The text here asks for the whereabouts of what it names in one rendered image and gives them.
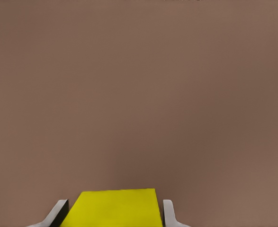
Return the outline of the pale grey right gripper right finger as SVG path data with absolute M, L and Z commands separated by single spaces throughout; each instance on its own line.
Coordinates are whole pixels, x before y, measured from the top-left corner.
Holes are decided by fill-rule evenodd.
M 163 225 L 164 227 L 190 227 L 177 221 L 172 200 L 163 200 Z

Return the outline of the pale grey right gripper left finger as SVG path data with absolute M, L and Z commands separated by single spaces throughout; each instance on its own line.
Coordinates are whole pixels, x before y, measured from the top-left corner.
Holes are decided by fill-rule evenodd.
M 69 212 L 69 200 L 59 200 L 42 222 L 26 227 L 60 227 Z

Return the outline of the yellow square block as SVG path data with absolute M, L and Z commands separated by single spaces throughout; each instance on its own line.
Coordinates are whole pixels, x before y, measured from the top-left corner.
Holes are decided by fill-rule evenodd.
M 81 192 L 60 227 L 163 227 L 154 188 Z

